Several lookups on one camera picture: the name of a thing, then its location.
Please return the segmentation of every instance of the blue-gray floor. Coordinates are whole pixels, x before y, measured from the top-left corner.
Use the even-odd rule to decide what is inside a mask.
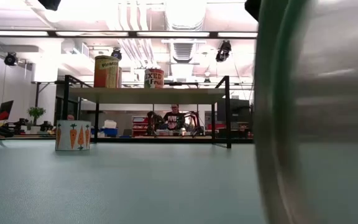
[[[0,223],[265,223],[253,145],[92,147],[1,141]]]

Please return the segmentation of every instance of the white wall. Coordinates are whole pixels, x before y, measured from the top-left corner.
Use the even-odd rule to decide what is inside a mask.
[[[44,52],[33,65],[33,81],[54,82],[57,80],[62,41],[63,39],[53,39],[42,47]],[[37,124],[42,124],[43,121],[53,122],[55,117],[55,100],[56,85],[48,85],[42,90],[38,100],[38,107],[42,107],[47,111],[37,120]]]
[[[3,59],[0,58],[0,104],[5,101],[14,100],[9,121],[28,118],[27,109],[30,106],[34,106],[36,90],[36,86],[31,84],[31,78],[31,71],[27,71],[25,75],[24,68],[5,66]]]

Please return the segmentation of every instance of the fluorescent light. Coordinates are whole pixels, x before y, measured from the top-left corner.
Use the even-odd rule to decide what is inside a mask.
[[[206,40],[180,40],[180,39],[169,39],[161,40],[163,44],[206,44]]]
[[[243,38],[256,38],[257,32],[219,32],[218,37],[243,37]]]
[[[181,32],[181,31],[166,31],[166,32],[138,32],[139,37],[209,37],[209,32]]]
[[[56,34],[60,37],[127,37],[128,32],[110,32],[110,31],[58,31]]]
[[[0,36],[48,36],[46,31],[31,31],[31,30],[0,30]]]

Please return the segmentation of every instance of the carrot print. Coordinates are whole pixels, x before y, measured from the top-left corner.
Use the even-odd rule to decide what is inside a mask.
[[[70,127],[73,128],[72,130],[70,130],[71,150],[73,150],[74,144],[75,144],[75,139],[77,138],[77,130],[74,129],[76,126],[77,126],[76,124],[70,125]]]
[[[85,131],[85,143],[86,143],[86,148],[88,148],[88,145],[90,144],[90,139],[91,139],[90,126],[87,124],[85,127],[86,127],[86,131]]]
[[[77,143],[80,145],[78,149],[81,151],[84,147],[82,145],[84,144],[84,130],[81,126],[80,134],[78,135],[78,141]]]
[[[61,124],[57,124],[57,130],[56,130],[56,140],[57,140],[57,147],[59,148],[59,144],[60,144],[60,136],[62,136],[62,130],[60,129],[62,125]]]

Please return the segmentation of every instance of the metal cylinder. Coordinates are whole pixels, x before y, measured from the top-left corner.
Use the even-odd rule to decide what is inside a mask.
[[[100,55],[95,57],[94,87],[119,88],[119,60]]]
[[[144,88],[163,88],[164,71],[161,69],[146,69],[144,72]]]
[[[269,223],[358,223],[358,1],[264,4],[255,138]]]

